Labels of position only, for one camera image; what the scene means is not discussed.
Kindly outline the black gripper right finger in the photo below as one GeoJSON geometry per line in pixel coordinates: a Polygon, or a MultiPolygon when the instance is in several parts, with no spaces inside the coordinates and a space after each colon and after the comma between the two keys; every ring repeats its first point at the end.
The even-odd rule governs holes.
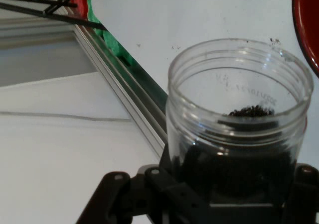
{"type": "Polygon", "coordinates": [[[288,199],[285,203],[283,224],[315,224],[319,213],[319,171],[298,163],[288,199]]]}

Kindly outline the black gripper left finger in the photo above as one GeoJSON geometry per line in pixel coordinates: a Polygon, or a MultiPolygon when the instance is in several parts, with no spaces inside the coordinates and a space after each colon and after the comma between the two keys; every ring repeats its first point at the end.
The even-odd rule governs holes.
{"type": "Polygon", "coordinates": [[[168,173],[164,147],[159,165],[144,166],[135,177],[110,172],[102,178],[77,220],[79,224],[130,224],[146,215],[154,224],[208,224],[208,205],[168,173]]]}

